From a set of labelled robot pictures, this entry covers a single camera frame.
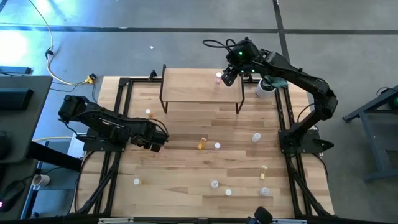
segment white cup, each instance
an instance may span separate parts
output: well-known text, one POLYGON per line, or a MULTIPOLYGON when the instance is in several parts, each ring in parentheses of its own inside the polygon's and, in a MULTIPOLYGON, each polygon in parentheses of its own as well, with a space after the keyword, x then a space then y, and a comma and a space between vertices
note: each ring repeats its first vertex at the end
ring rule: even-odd
POLYGON ((33 186, 46 186, 50 182, 50 177, 47 175, 35 175, 32 180, 33 186))

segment plastic cap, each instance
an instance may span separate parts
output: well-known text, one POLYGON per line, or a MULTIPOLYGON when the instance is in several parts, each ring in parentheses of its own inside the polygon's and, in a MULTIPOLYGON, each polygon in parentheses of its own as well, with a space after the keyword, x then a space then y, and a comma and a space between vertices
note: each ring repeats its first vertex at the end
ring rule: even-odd
POLYGON ((217 180, 211 181, 211 188, 216 189, 217 187, 218 187, 218 181, 217 180))
POLYGON ((225 190, 225 194, 230 196, 232 194, 232 190, 231 189, 226 189, 225 190))
POLYGON ((138 178, 135 178, 135 179, 134 179, 134 184, 135 184, 135 185, 139 185, 139 182, 140 182, 140 181, 139 181, 138 178))

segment gray floor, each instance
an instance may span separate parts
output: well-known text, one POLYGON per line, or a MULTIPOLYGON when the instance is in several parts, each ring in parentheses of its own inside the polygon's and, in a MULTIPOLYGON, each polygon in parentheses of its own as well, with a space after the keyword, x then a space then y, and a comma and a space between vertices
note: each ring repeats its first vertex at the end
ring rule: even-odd
MULTIPOLYGON (((272 0, 68 0, 35 1, 50 25, 91 27, 276 29, 272 0)), ((279 0, 285 29, 398 29, 393 0, 279 0)), ((0 25, 43 24, 27 0, 10 0, 0 12, 0 25)), ((70 82, 87 75, 148 75, 168 67, 221 68, 225 50, 210 49, 203 39, 225 41, 248 36, 262 48, 281 51, 278 34, 181 32, 54 32, 57 56, 52 70, 70 82)), ((398 222, 398 179, 365 184, 376 170, 359 121, 341 117, 375 97, 377 89, 395 86, 398 35, 286 35, 292 64, 324 78, 337 94, 332 119, 319 123, 321 136, 335 143, 325 153, 330 192, 337 215, 344 218, 398 222)), ((0 63, 34 68, 47 75, 47 32, 0 31, 0 63)), ((53 85, 53 88, 70 89, 53 85)), ((91 99, 91 87, 74 95, 91 99)), ((51 91, 35 138, 72 135, 57 121, 64 93, 51 91)), ((78 131, 85 127, 73 124, 78 131)))

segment white container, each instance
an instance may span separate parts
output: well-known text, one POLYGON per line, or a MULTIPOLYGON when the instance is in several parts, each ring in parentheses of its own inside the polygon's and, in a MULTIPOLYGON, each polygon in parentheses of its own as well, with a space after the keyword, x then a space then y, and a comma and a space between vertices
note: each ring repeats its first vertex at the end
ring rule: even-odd
POLYGON ((218 181, 217 180, 211 181, 211 188, 216 189, 217 187, 218 187, 218 181))
POLYGON ((251 138, 252 142, 258 142, 261 138, 261 134, 260 133, 254 133, 253 137, 251 138))
POLYGON ((216 150, 219 150, 219 149, 221 148, 221 144, 218 143, 218 142, 216 142, 216 144, 214 144, 214 148, 215 148, 216 150))
POLYGON ((221 72, 217 72, 216 73, 216 83, 217 84, 220 84, 220 82, 221 82, 221 76, 222 76, 223 74, 221 74, 221 72))
POLYGON ((260 81, 259 84, 257 85, 257 88, 256 88, 256 95, 257 95, 258 97, 260 97, 260 98, 268 98, 268 97, 274 96, 276 88, 274 88, 274 89, 271 90, 271 91, 263 90, 263 89, 261 88, 261 82, 262 82, 262 81, 260 81))
POLYGON ((140 179, 138 179, 138 178, 135 178, 134 181, 133 181, 133 183, 134 183, 135 185, 141 185, 141 184, 142 184, 142 181, 141 181, 140 179))
POLYGON ((268 187, 263 187, 262 189, 260 189, 259 193, 261 196, 267 196, 269 193, 268 187))
POLYGON ((50 182, 50 177, 47 175, 35 175, 32 180, 33 186, 46 186, 50 182))
POLYGON ((225 190, 225 195, 231 196, 232 195, 232 190, 231 189, 226 189, 225 190))

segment small object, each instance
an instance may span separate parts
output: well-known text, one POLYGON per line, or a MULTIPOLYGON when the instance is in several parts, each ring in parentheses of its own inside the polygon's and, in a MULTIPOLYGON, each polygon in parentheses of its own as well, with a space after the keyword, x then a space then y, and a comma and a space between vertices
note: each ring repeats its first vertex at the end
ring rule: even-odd
POLYGON ((232 195, 232 190, 231 189, 226 189, 225 190, 225 195, 231 196, 232 195))
POLYGON ((8 212, 15 205, 24 189, 25 184, 22 181, 13 181, 0 192, 0 212, 8 212))
POLYGON ((134 184, 135 184, 135 185, 141 185, 141 184, 142 184, 142 181, 141 181, 140 179, 138 179, 138 178, 135 178, 135 179, 134 179, 134 184))
POLYGON ((261 180, 264 180, 264 177, 266 176, 267 169, 268 169, 268 167, 266 167, 266 166, 261 167, 261 174, 260 174, 261 180))
POLYGON ((260 189, 259 193, 261 196, 267 196, 269 193, 268 187, 263 187, 262 189, 260 189))
POLYGON ((254 133, 253 137, 251 138, 251 140, 253 142, 258 142, 260 140, 260 138, 261 138, 261 134, 260 133, 254 133))
POLYGON ((211 181, 211 188, 216 189, 217 187, 218 187, 218 181, 217 180, 211 181))
POLYGON ((151 113, 150 109, 145 110, 145 114, 148 114, 150 118, 152 118, 154 115, 151 113))
POLYGON ((198 146, 198 149, 200 149, 200 150, 202 150, 202 149, 204 149, 205 147, 206 147, 206 139, 205 138, 202 138, 201 140, 200 140, 200 142, 199 142, 199 146, 198 146))
POLYGON ((218 143, 218 142, 216 142, 216 144, 214 144, 214 148, 215 148, 216 150, 219 150, 219 149, 221 148, 221 144, 218 143))
POLYGON ((221 82, 221 76, 222 76, 221 72, 217 72, 217 73, 216 73, 216 83, 217 83, 217 84, 220 84, 220 82, 221 82))
POLYGON ((46 186, 50 182, 50 177, 47 175, 39 174, 33 177, 32 186, 46 186))

